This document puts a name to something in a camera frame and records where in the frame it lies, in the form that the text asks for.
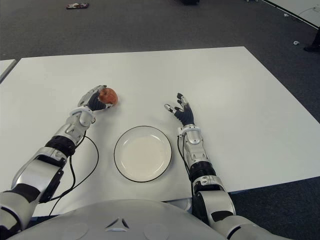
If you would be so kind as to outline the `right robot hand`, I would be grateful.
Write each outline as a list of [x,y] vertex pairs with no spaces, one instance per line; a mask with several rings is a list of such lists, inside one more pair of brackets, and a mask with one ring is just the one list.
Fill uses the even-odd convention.
[[179,92],[177,93],[176,97],[177,103],[180,105],[180,107],[172,107],[169,104],[165,104],[164,108],[172,113],[182,123],[183,126],[194,125],[194,114],[188,100]]

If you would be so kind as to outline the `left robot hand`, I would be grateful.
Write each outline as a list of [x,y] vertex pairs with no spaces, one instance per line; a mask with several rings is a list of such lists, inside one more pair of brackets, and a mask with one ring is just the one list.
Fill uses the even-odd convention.
[[114,104],[104,103],[100,97],[100,93],[102,93],[102,91],[106,89],[107,89],[107,85],[98,85],[92,88],[85,95],[81,97],[77,106],[87,107],[93,112],[111,108]]

